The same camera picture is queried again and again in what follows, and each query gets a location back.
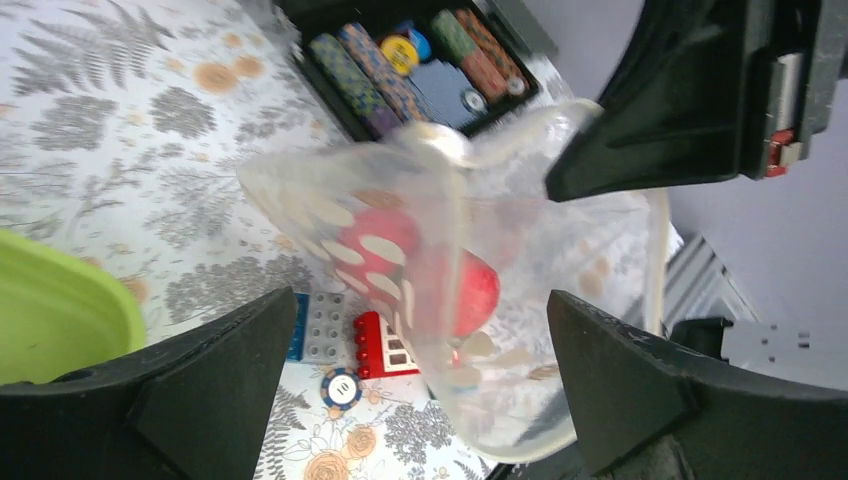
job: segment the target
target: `lego brick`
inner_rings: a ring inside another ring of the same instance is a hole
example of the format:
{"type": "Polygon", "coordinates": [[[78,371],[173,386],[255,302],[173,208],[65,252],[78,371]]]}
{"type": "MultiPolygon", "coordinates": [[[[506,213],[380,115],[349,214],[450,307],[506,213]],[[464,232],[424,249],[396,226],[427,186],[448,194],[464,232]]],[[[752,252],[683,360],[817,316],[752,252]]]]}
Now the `lego brick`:
{"type": "Polygon", "coordinates": [[[344,324],[344,308],[342,294],[312,294],[304,329],[303,363],[345,365],[353,361],[353,338],[344,324]]]}
{"type": "Polygon", "coordinates": [[[356,373],[363,380],[418,373],[400,338],[377,312],[366,312],[353,322],[356,329],[356,373]]]}
{"type": "Polygon", "coordinates": [[[296,293],[295,298],[297,299],[297,319],[289,343],[289,350],[286,353],[286,359],[299,362],[303,359],[303,337],[306,334],[306,315],[309,312],[309,295],[296,293]]]}

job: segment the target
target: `blue poker chip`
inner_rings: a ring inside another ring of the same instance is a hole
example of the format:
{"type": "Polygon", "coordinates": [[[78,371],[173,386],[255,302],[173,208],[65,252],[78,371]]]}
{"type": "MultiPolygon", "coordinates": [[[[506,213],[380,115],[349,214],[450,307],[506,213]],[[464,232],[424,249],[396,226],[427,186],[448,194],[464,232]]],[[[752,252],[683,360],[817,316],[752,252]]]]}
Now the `blue poker chip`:
{"type": "Polygon", "coordinates": [[[465,108],[469,112],[486,112],[486,99],[483,97],[483,94],[473,88],[466,89],[462,92],[462,104],[465,105],[465,108]]]}
{"type": "Polygon", "coordinates": [[[359,376],[350,368],[337,368],[327,373],[321,381],[321,398],[330,408],[350,410],[362,398],[359,376]]]}

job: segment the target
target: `black case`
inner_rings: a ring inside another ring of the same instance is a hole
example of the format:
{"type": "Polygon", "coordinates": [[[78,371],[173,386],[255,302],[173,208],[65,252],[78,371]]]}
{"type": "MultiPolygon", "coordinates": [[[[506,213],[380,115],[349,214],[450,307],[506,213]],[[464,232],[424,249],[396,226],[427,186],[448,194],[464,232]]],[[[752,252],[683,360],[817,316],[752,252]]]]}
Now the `black case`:
{"type": "Polygon", "coordinates": [[[337,36],[348,23],[358,22],[374,38],[391,33],[401,22],[412,20],[433,50],[433,58],[451,61],[444,48],[430,30],[430,20],[440,11],[468,8],[498,40],[504,50],[518,65],[527,79],[528,88],[520,97],[506,97],[494,105],[478,120],[460,131],[472,137],[491,126],[507,113],[516,110],[539,93],[539,82],[518,57],[509,39],[505,38],[496,25],[486,17],[473,0],[419,0],[416,2],[392,2],[391,0],[275,0],[291,23],[300,32],[299,49],[295,49],[295,64],[306,80],[350,134],[354,141],[374,141],[376,138],[365,124],[345,103],[341,92],[327,79],[306,46],[322,33],[337,36]]]}

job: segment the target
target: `fern leaf print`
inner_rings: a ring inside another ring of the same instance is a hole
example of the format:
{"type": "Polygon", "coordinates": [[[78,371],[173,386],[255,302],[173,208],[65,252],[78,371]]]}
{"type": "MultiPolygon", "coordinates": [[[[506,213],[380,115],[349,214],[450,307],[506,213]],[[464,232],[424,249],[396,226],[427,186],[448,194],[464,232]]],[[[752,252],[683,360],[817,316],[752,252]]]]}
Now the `fern leaf print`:
{"type": "Polygon", "coordinates": [[[103,90],[107,78],[126,89],[131,75],[145,78],[150,56],[156,49],[167,51],[163,38],[175,36],[144,7],[139,6],[133,16],[117,3],[109,3],[117,18],[62,10],[84,20],[88,27],[31,20],[40,33],[23,35],[32,49],[14,49],[21,60],[15,66],[18,75],[12,78],[15,94],[103,90]]]}

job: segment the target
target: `table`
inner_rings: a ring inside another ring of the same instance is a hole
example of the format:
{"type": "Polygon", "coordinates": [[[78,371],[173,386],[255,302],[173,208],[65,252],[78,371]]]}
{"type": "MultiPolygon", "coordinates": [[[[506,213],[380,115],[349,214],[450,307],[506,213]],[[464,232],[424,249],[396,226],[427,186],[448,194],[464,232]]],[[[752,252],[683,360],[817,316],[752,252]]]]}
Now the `table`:
{"type": "MultiPolygon", "coordinates": [[[[118,278],[149,343],[276,287],[345,292],[247,205],[233,174],[261,151],[345,141],[281,54],[290,30],[263,9],[0,2],[0,228],[118,278]]],[[[546,59],[529,66],[545,87],[534,104],[570,95],[546,59]]],[[[347,297],[349,317],[364,310],[347,297]]],[[[476,479],[494,465],[453,435],[418,377],[364,382],[339,416],[319,398],[325,371],[286,365],[257,479],[476,479]]]]}

